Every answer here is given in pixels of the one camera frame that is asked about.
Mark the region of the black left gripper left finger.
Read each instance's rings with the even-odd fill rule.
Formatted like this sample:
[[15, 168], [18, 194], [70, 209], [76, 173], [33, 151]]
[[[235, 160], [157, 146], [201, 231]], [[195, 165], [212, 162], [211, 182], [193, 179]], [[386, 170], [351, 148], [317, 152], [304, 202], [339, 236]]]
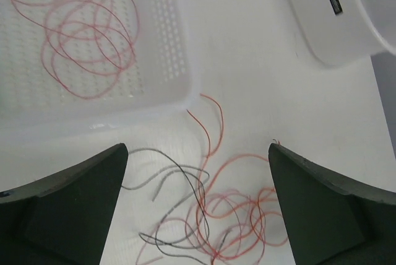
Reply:
[[1, 264], [99, 264], [128, 160], [124, 144], [1, 192]]

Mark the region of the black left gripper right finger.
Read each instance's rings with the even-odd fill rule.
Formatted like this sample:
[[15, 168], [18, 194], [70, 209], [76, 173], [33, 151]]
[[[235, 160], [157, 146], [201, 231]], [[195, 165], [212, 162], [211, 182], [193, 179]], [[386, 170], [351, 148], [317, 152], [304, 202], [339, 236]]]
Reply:
[[395, 193], [279, 145], [269, 164], [296, 264], [395, 264]]

